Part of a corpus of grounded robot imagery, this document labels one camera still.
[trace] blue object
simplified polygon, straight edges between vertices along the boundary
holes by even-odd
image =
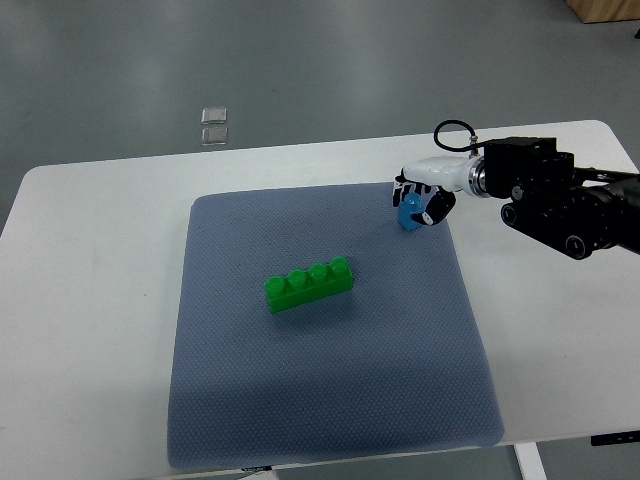
[[[342,185],[195,202],[169,397],[173,467],[500,441],[489,366],[447,224],[406,235],[390,191],[386,183]],[[353,290],[269,312],[265,278],[336,255],[349,261]]]
[[[425,204],[420,195],[415,192],[407,194],[404,200],[400,202],[400,205],[398,205],[398,223],[408,231],[422,227],[423,225],[411,219],[411,215],[414,213],[423,213],[425,208]]]

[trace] green toy block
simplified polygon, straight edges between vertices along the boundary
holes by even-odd
[[[294,270],[286,277],[274,276],[264,284],[271,313],[278,313],[304,303],[353,288],[353,273],[344,257],[327,265],[316,263],[309,270]]]

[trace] gray floor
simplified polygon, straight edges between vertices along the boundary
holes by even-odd
[[[229,109],[221,148],[599,119],[639,162],[639,27],[583,25],[562,0],[0,0],[0,228],[30,168],[202,151],[212,105]],[[551,480],[640,471],[638,444],[540,451]],[[517,472],[502,448],[281,476]]]

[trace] blue mat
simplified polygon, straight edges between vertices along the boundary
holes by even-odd
[[[446,223],[406,232],[391,184],[193,205],[168,417],[175,468],[490,446],[503,434]],[[274,274],[345,256],[353,290],[272,315]]]

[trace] white table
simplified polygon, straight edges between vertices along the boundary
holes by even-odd
[[[556,136],[579,166],[636,171],[596,121],[479,135]],[[441,153],[415,135],[30,171],[0,237],[0,478],[172,473],[167,400],[197,197],[391,181]],[[458,194],[449,225],[503,443],[640,429],[640,256],[614,248],[573,261],[504,226],[502,203]]]

